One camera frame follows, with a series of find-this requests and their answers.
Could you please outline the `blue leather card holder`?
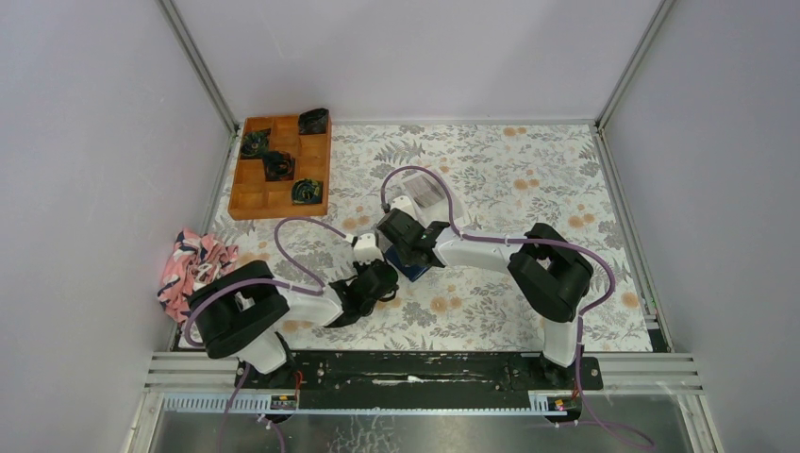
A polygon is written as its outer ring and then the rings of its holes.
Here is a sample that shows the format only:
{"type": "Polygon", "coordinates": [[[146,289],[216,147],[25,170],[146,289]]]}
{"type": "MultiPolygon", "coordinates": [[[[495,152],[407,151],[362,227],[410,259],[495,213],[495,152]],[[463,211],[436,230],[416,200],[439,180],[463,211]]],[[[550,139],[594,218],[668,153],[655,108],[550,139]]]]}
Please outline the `blue leather card holder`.
{"type": "Polygon", "coordinates": [[[421,266],[417,264],[405,265],[400,260],[400,257],[394,246],[390,246],[384,252],[384,257],[399,274],[402,274],[410,282],[417,281],[430,269],[430,266],[421,266]]]}

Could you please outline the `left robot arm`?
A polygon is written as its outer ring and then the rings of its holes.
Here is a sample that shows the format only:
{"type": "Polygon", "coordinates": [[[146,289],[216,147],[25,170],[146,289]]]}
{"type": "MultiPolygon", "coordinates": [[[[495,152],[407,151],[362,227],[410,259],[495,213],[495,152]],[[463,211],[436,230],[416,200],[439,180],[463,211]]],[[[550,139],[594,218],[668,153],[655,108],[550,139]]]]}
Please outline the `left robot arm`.
{"type": "Polygon", "coordinates": [[[384,260],[358,265],[354,277],[321,290],[274,279],[264,260],[254,260],[196,290],[188,299],[185,342],[213,360],[234,357],[251,365],[272,388],[292,378],[291,351],[277,328],[284,322],[348,327],[394,297],[398,275],[384,260]]]}

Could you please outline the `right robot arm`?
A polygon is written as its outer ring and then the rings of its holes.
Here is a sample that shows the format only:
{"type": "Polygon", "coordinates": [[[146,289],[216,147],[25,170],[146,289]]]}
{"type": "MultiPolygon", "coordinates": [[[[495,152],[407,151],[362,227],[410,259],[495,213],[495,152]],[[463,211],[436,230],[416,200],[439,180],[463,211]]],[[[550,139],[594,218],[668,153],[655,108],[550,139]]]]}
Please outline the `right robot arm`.
{"type": "Polygon", "coordinates": [[[551,226],[537,223],[522,236],[480,236],[434,221],[423,226],[392,209],[377,224],[403,265],[469,267],[510,275],[533,311],[545,320],[542,379],[563,389],[578,376],[577,315],[592,265],[551,226]]]}

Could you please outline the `white plastic card box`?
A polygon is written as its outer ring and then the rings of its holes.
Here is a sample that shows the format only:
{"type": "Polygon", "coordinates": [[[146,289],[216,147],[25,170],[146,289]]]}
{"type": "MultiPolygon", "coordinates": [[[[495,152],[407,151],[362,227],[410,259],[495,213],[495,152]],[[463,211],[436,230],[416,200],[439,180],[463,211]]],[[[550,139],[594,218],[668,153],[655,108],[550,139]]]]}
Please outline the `white plastic card box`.
{"type": "Polygon", "coordinates": [[[428,227],[433,222],[449,222],[465,228],[469,214],[455,185],[441,172],[432,175],[412,171],[400,180],[403,194],[411,199],[417,220],[428,227]]]}

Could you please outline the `stack of cards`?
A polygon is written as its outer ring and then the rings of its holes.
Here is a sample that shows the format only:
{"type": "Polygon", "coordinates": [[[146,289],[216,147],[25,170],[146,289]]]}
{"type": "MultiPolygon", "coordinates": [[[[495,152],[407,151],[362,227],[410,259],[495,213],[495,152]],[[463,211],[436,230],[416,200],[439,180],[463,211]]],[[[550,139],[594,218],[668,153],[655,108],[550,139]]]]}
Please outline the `stack of cards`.
{"type": "Polygon", "coordinates": [[[406,194],[420,208],[430,208],[442,200],[446,200],[440,182],[426,173],[417,173],[406,177],[401,181],[401,185],[406,194]]]}

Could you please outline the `floral tablecloth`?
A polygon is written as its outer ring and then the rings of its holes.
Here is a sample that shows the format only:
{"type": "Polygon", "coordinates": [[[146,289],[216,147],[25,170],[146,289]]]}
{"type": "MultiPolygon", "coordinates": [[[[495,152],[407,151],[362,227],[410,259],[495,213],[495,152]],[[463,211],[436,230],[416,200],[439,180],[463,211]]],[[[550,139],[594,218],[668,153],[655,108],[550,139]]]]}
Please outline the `floral tablecloth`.
{"type": "MultiPolygon", "coordinates": [[[[597,253],[617,286],[586,316],[586,348],[651,349],[623,233],[586,125],[334,126],[329,209],[321,224],[235,221],[227,210],[227,179],[211,229],[239,247],[240,263],[266,260],[279,279],[308,285],[314,276],[350,277],[350,253],[340,235],[375,225],[382,214],[379,190],[389,197],[400,192],[399,167],[444,174],[468,210],[464,229],[510,234],[541,222],[597,253]]],[[[524,351],[541,348],[544,321],[508,275],[436,268],[415,282],[401,278],[393,300],[378,303],[350,327],[287,321],[279,329],[293,349],[524,351]]]]}

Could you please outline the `dark rolled cloth bottom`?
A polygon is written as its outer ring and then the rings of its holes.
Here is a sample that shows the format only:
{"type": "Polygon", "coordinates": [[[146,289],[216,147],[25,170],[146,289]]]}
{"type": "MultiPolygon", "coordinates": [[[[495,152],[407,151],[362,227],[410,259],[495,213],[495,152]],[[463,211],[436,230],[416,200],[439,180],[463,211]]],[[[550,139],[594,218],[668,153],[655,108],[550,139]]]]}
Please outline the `dark rolled cloth bottom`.
{"type": "Polygon", "coordinates": [[[322,180],[302,178],[292,184],[291,201],[294,206],[320,205],[324,195],[325,185],[322,180]]]}

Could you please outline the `dark rolled cloth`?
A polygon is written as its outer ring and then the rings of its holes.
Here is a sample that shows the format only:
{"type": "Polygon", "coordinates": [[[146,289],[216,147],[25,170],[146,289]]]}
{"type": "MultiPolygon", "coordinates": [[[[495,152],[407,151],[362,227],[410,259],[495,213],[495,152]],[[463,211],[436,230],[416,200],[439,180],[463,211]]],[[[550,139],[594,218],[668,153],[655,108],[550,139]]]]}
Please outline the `dark rolled cloth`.
{"type": "Polygon", "coordinates": [[[329,110],[325,108],[311,109],[301,113],[297,119],[298,134],[325,135],[329,122],[329,110]]]}
{"type": "Polygon", "coordinates": [[[295,158],[290,153],[270,150],[261,160],[267,182],[294,180],[295,158]]]}
{"type": "Polygon", "coordinates": [[[272,130],[265,128],[244,133],[240,147],[240,159],[262,159],[269,151],[272,130]]]}
{"type": "Polygon", "coordinates": [[[320,205],[324,195],[325,185],[322,180],[302,178],[292,184],[291,201],[294,206],[320,205]]]}

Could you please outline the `wooden compartment tray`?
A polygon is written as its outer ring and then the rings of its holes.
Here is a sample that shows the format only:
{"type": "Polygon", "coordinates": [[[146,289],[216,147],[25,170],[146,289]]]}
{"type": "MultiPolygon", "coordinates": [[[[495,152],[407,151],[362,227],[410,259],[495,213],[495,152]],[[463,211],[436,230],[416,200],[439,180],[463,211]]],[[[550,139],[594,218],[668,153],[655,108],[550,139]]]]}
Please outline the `wooden compartment tray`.
{"type": "Polygon", "coordinates": [[[236,147],[228,213],[237,221],[328,212],[332,154],[328,109],[247,118],[236,147]]]}

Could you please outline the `dark rolled cloth top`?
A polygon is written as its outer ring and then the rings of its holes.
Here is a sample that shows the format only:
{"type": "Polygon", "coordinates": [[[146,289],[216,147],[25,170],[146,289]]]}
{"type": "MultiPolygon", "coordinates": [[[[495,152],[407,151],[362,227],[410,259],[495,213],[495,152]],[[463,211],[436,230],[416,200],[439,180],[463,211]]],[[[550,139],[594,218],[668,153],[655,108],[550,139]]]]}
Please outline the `dark rolled cloth top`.
{"type": "Polygon", "coordinates": [[[297,119],[298,134],[325,135],[329,122],[329,110],[325,108],[311,109],[301,113],[297,119]]]}

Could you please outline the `dark rolled cloth middle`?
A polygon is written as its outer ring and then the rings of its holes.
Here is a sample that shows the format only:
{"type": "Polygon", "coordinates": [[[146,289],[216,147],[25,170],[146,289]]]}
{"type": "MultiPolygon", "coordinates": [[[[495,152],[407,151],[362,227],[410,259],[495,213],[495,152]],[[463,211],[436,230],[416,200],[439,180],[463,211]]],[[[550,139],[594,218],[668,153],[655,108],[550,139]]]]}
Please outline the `dark rolled cloth middle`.
{"type": "Polygon", "coordinates": [[[294,180],[295,158],[290,153],[270,150],[261,160],[267,182],[294,180]]]}

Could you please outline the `dark rolled cloth left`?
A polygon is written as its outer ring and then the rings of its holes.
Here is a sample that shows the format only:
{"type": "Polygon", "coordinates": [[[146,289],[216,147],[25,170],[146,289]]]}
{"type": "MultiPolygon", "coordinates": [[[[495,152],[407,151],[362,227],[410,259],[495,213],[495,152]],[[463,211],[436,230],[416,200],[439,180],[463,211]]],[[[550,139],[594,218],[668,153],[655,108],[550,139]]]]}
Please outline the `dark rolled cloth left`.
{"type": "Polygon", "coordinates": [[[262,159],[269,151],[272,130],[265,128],[244,133],[240,147],[240,159],[262,159]]]}

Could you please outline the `pink patterned cloth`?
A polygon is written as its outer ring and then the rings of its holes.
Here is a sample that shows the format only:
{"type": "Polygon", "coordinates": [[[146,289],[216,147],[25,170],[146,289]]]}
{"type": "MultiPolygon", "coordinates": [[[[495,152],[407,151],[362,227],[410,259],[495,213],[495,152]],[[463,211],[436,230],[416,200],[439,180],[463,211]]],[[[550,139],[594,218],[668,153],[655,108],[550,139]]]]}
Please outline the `pink patterned cloth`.
{"type": "Polygon", "coordinates": [[[184,228],[176,236],[173,252],[161,274],[157,300],[179,325],[190,315],[192,294],[236,268],[239,247],[215,234],[199,235],[184,228]]]}

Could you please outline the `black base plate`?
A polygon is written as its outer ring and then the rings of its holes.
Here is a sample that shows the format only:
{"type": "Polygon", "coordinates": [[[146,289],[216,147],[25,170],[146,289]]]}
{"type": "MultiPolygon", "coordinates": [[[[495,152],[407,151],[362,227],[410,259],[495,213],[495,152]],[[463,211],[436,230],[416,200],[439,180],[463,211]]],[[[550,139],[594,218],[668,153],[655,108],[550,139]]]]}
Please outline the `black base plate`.
{"type": "Polygon", "coordinates": [[[562,368],[540,353],[306,350],[265,375],[238,364],[244,388],[286,390],[304,410],[527,409],[529,394],[604,387],[599,362],[562,368]]]}

